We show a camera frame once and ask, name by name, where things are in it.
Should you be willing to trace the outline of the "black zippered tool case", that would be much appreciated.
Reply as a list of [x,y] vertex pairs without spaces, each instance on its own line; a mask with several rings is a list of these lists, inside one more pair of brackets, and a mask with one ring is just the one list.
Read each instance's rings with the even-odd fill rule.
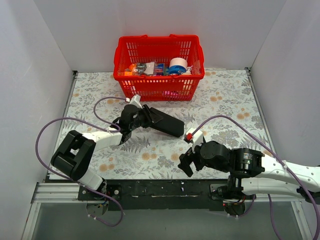
[[173,137],[181,137],[184,134],[184,122],[178,118],[168,115],[156,108],[151,107],[155,113],[162,116],[162,120],[158,123],[151,125],[152,129],[168,134]]

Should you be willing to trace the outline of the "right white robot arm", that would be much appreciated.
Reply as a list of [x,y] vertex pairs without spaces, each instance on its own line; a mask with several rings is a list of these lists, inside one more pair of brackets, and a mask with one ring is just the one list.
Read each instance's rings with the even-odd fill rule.
[[216,142],[194,145],[179,157],[178,167],[188,176],[204,167],[228,173],[227,184],[212,191],[222,200],[241,199],[256,194],[293,196],[320,203],[320,168],[275,158],[249,148],[229,149]]

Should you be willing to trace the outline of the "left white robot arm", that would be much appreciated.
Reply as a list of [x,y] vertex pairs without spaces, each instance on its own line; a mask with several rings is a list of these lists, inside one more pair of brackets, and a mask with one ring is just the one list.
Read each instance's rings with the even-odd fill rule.
[[103,178],[90,169],[90,162],[94,152],[110,146],[125,143],[131,132],[139,127],[154,127],[163,120],[162,112],[146,104],[141,108],[127,104],[108,130],[92,133],[70,131],[54,155],[51,165],[62,172],[69,179],[89,188],[89,194],[95,200],[106,196]]

